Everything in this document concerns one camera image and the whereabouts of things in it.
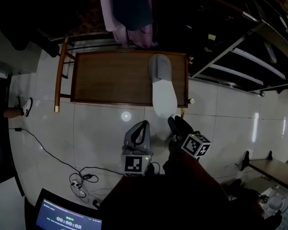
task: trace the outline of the floor tile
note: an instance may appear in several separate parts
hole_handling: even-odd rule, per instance
[[[134,109],[134,110],[144,110],[145,106],[136,106],[136,105],[110,105],[110,104],[97,104],[97,103],[75,103],[80,105],[95,105],[95,106],[104,106],[104,107],[113,107],[120,109]]]
[[[54,102],[34,102],[35,136],[48,152],[74,166],[73,115],[74,104],[61,103],[60,112],[55,113]],[[45,155],[38,142],[35,142],[35,151]]]
[[[20,98],[21,105],[24,105],[28,99]],[[17,98],[13,98],[12,106],[16,106],[18,104]],[[9,118],[9,128],[24,128],[29,132],[33,133],[33,116],[34,116],[34,106],[32,106],[31,111],[28,117],[18,116],[15,118]],[[26,147],[31,150],[35,150],[34,148],[34,138],[27,133],[26,131],[16,132],[15,130],[9,130],[10,134],[10,143],[11,145],[16,143],[21,147]]]
[[[34,98],[36,73],[12,76],[10,97]]]
[[[69,177],[75,170],[43,154],[36,154],[38,170],[43,188],[69,201],[80,204],[74,195]]]
[[[217,87],[217,116],[255,117],[261,96],[222,86]]]
[[[55,86],[58,72],[59,57],[52,58],[45,51],[42,51],[37,68],[35,98],[39,100],[54,101]],[[64,66],[63,74],[68,79],[62,78],[61,93],[70,94],[72,87],[73,64]],[[61,102],[70,102],[69,99],[61,98]]]
[[[281,148],[283,128],[282,120],[260,119],[252,159],[266,159],[269,151]]]
[[[260,174],[259,172],[255,170],[252,170],[251,172],[245,172],[245,173],[239,172],[236,175],[220,177],[220,178],[216,178],[215,180],[224,187],[224,186],[230,185],[237,179],[241,179],[242,184],[244,184],[258,177],[262,177],[262,174]]]
[[[97,169],[87,169],[83,171],[83,174],[90,173],[98,176],[97,183],[84,182],[85,187],[82,189],[85,193],[89,192],[89,196],[81,201],[81,204],[86,207],[95,208],[92,202],[96,199],[98,202],[103,199],[111,192],[111,190],[120,181],[121,175],[111,174],[105,172],[108,175],[104,175],[103,171]]]
[[[186,114],[216,115],[217,86],[189,80],[189,99],[195,100],[185,108]]]
[[[22,136],[22,132],[10,130],[12,156],[24,194],[29,202],[35,205],[42,189],[42,183],[38,172],[36,154],[28,148],[26,143],[23,143]],[[32,137],[26,139],[28,143],[33,144]]]
[[[273,158],[288,160],[288,120],[261,119],[258,136],[254,147],[253,159],[267,158],[272,151]]]
[[[272,156],[273,158],[286,162],[288,160],[288,121],[283,121],[282,145],[278,148],[277,152]]]
[[[276,91],[265,91],[260,103],[260,118],[288,120],[288,90],[280,94]]]
[[[236,175],[247,150],[254,147],[253,118],[216,117],[216,127],[207,171],[214,178]]]
[[[74,146],[76,166],[121,170],[121,147],[126,132],[143,121],[144,111],[92,105],[75,105]]]

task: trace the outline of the timer display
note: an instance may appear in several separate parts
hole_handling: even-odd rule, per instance
[[[44,199],[36,225],[44,230],[101,230],[102,221],[67,210]]]
[[[81,225],[73,224],[71,221],[63,220],[63,219],[60,218],[60,217],[57,217],[57,221],[63,222],[63,223],[65,223],[66,225],[69,225],[69,226],[72,226],[72,227],[81,229]]]

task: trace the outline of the wire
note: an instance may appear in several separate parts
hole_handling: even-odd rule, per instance
[[[108,194],[89,194],[89,195],[97,195],[97,196],[107,196]]]
[[[50,152],[48,152],[48,151],[43,147],[42,143],[41,143],[41,142],[36,138],[36,136],[33,135],[30,131],[27,131],[25,128],[20,128],[20,129],[21,129],[21,130],[25,130],[25,131],[28,132],[31,136],[33,136],[33,137],[37,140],[37,142],[41,145],[41,147],[43,148],[43,150],[44,150],[46,153],[48,153],[51,157],[55,158],[56,160],[60,161],[61,163],[64,163],[64,164],[68,165],[69,167],[73,168],[73,169],[76,170],[78,173],[80,173],[80,171],[78,171],[78,170],[77,170],[76,168],[74,168],[73,166],[71,166],[71,165],[69,165],[69,164],[61,161],[61,160],[58,159],[57,157],[53,156]]]
[[[85,186],[84,184],[83,184],[83,186],[84,186],[84,188],[86,189],[87,194],[88,194],[89,196],[91,196],[91,197],[97,198],[97,199],[99,200],[99,204],[101,204],[101,200],[100,200],[100,198],[98,198],[98,197],[96,197],[96,196],[90,194],[90,193],[88,192],[86,186]]]
[[[94,190],[94,191],[90,191],[90,193],[91,192],[96,192],[96,191],[98,191],[98,190],[112,190],[113,188],[99,188],[99,189],[96,189],[96,190]]]
[[[97,180],[96,180],[96,181],[89,181],[88,179],[85,179],[85,178],[81,175],[81,172],[82,172],[84,169],[99,169],[99,170],[105,170],[105,171],[109,171],[109,172],[116,173],[116,174],[119,174],[119,175],[123,175],[122,173],[119,173],[119,172],[116,172],[116,171],[112,171],[112,170],[108,170],[108,169],[105,169],[105,168],[99,168],[99,167],[84,167],[84,168],[81,169],[81,170],[77,170],[77,168],[75,168],[74,166],[71,166],[70,164],[63,162],[62,160],[58,159],[57,157],[55,157],[54,155],[52,155],[50,152],[48,152],[48,151],[45,149],[45,147],[42,145],[42,143],[37,139],[37,137],[36,137],[34,134],[32,134],[30,131],[28,131],[28,130],[26,130],[26,129],[24,129],[24,128],[9,128],[9,129],[13,129],[13,130],[15,130],[15,131],[22,131],[22,130],[26,131],[27,133],[29,133],[31,136],[33,136],[33,137],[37,140],[37,142],[41,145],[41,148],[42,148],[46,153],[48,153],[51,157],[55,158],[55,159],[58,160],[59,162],[65,164],[65,165],[68,165],[68,166],[71,167],[72,169],[76,170],[78,173],[72,173],[72,174],[69,176],[69,182],[70,182],[70,184],[71,184],[71,190],[72,190],[72,192],[73,192],[78,198],[80,198],[81,200],[82,200],[83,198],[86,198],[88,195],[90,195],[90,196],[92,196],[92,197],[97,198],[97,199],[99,200],[99,203],[101,202],[98,197],[94,196],[94,195],[97,195],[97,194],[89,194],[86,186],[84,185],[84,181],[87,181],[87,182],[90,182],[90,183],[97,183],[97,182],[99,181],[98,176],[97,176],[97,175],[94,175],[94,174],[90,174],[90,175],[91,175],[91,178],[92,178],[92,177],[96,177]],[[72,177],[74,174],[75,174],[75,175],[78,175],[78,176],[80,177],[80,179],[81,179],[81,183],[79,184],[78,187],[74,186],[74,185],[72,184],[72,182],[71,182],[71,177]],[[84,190],[81,189],[82,186],[84,186],[84,188],[86,189],[87,193],[86,193]],[[78,190],[78,192],[79,192],[79,191],[82,191],[85,196],[82,197],[82,196],[77,195],[77,194],[74,192],[74,190],[72,189],[73,187],[76,188],[76,189]]]
[[[80,170],[80,173],[84,169],[99,169],[99,170],[105,170],[105,171],[109,171],[109,172],[112,172],[112,173],[115,173],[115,174],[119,174],[119,175],[124,175],[124,174],[116,172],[116,171],[112,171],[112,170],[108,170],[108,169],[104,169],[104,168],[99,168],[99,167],[84,167],[83,169]]]
[[[156,163],[156,164],[159,166],[159,171],[158,171],[158,174],[160,174],[160,169],[161,169],[161,167],[160,167],[160,164],[159,164],[159,163],[157,163],[157,162],[152,162],[152,163]]]

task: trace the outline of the white slipper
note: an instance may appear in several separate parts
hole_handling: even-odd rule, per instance
[[[177,110],[177,98],[172,84],[172,66],[169,58],[162,54],[149,60],[149,73],[153,83],[153,106],[161,118],[169,118]]]

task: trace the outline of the power cord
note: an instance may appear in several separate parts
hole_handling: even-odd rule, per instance
[[[158,174],[160,174],[160,169],[161,169],[161,167],[160,167],[160,164],[159,164],[159,163],[157,163],[157,162],[152,162],[152,163],[156,163],[156,164],[159,166],[159,171],[158,171]]]
[[[81,200],[82,200],[83,198],[86,198],[88,195],[90,195],[90,196],[92,196],[92,197],[97,198],[97,199],[99,200],[99,203],[101,202],[98,197],[94,196],[93,194],[91,195],[91,194],[88,192],[86,186],[84,185],[84,181],[87,181],[87,182],[90,182],[90,183],[97,183],[97,182],[99,181],[98,176],[97,176],[97,175],[94,175],[94,174],[86,174],[86,175],[83,175],[83,176],[82,176],[82,175],[81,175],[81,172],[82,172],[84,169],[99,169],[99,170],[105,170],[105,171],[109,171],[109,172],[116,173],[116,174],[119,174],[119,175],[123,175],[122,173],[119,173],[119,172],[116,172],[116,171],[112,171],[112,170],[108,170],[108,169],[105,169],[105,168],[99,168],[99,167],[84,167],[83,169],[78,170],[77,168],[71,166],[70,164],[65,163],[65,162],[63,162],[62,160],[58,159],[57,157],[53,156],[50,152],[48,152],[48,151],[45,149],[45,147],[44,147],[44,146],[42,145],[42,143],[37,139],[37,137],[36,137],[34,134],[32,134],[30,131],[26,130],[25,128],[9,128],[9,129],[13,129],[13,130],[15,130],[16,132],[21,132],[21,131],[23,131],[23,130],[26,131],[28,134],[30,134],[31,136],[33,136],[33,137],[37,140],[37,142],[41,145],[41,148],[42,148],[46,153],[48,153],[51,157],[55,158],[55,159],[58,160],[59,162],[65,164],[65,165],[68,165],[68,166],[71,167],[72,169],[76,170],[77,173],[72,173],[72,174],[70,175],[70,177],[69,177],[69,182],[70,182],[70,184],[71,184],[71,190],[72,190],[72,192],[73,192],[78,198],[80,198]],[[78,175],[78,176],[80,177],[80,179],[81,179],[81,183],[80,183],[80,184],[75,185],[74,183],[71,182],[71,177],[72,177],[73,175]],[[96,181],[90,181],[89,179],[91,179],[92,177],[95,177],[95,178],[96,178]],[[76,188],[76,189],[78,190],[78,192],[79,192],[79,191],[82,191],[82,192],[84,193],[84,196],[79,196],[79,195],[77,195],[77,194],[74,192],[73,188]]]

